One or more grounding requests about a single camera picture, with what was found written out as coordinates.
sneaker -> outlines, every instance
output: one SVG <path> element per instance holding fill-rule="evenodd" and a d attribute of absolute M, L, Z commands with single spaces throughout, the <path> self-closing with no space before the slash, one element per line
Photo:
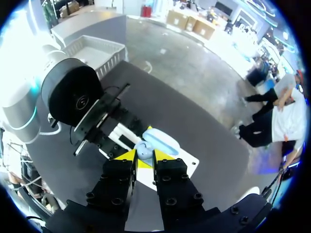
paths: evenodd
<path fill-rule="evenodd" d="M 238 138 L 240 139 L 240 126 L 243 124 L 243 122 L 240 120 L 237 124 L 235 124 L 232 128 L 231 131 L 232 133 Z"/>
<path fill-rule="evenodd" d="M 248 102 L 246 101 L 245 97 L 241 97 L 240 100 L 242 101 L 242 103 L 243 103 L 245 106 L 247 106 L 247 103 L 248 103 Z"/>

black table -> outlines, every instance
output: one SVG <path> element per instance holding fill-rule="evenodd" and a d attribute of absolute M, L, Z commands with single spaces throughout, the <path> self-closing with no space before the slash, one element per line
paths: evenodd
<path fill-rule="evenodd" d="M 119 63 L 102 80 L 102 86 L 130 83 L 122 104 L 132 113 L 175 138 L 181 147 L 200 160 L 191 180 L 204 196 L 204 208 L 221 211 L 237 200 L 235 190 L 248 163 L 248 151 L 227 129 L 196 103 L 162 81 L 127 63 Z M 37 103 L 43 132 L 51 131 L 48 111 L 41 99 Z M 96 145 L 87 145 L 74 157 L 69 143 L 69 126 L 61 133 L 39 136 L 27 146 L 34 164 L 54 194 L 86 204 L 102 173 L 105 157 Z M 155 191 L 137 182 L 126 230 L 162 230 L 163 224 Z"/>

white bin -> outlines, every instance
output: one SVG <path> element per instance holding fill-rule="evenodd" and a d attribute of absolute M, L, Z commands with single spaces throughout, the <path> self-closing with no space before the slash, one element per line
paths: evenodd
<path fill-rule="evenodd" d="M 63 51 L 92 67 L 100 80 L 125 59 L 125 45 L 87 35 L 72 41 Z"/>

white t-shirt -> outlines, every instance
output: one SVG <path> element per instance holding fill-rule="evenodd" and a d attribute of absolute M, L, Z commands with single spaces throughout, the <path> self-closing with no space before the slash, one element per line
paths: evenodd
<path fill-rule="evenodd" d="M 281 92 L 285 88 L 294 88 L 296 87 L 296 80 L 293 74 L 285 74 L 284 77 L 275 85 L 274 91 L 278 98 L 281 98 Z"/>
<path fill-rule="evenodd" d="M 284 106 L 279 111 L 277 106 L 272 111 L 272 141 L 295 141 L 295 149 L 299 150 L 305 140 L 307 129 L 307 104 L 302 93 L 293 88 L 292 98 L 294 103 Z"/>

red fire extinguisher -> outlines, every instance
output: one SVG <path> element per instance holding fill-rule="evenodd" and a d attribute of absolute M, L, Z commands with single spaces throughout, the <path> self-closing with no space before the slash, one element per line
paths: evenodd
<path fill-rule="evenodd" d="M 141 16 L 143 17 L 151 17 L 152 8 L 151 6 L 143 6 L 141 11 Z"/>

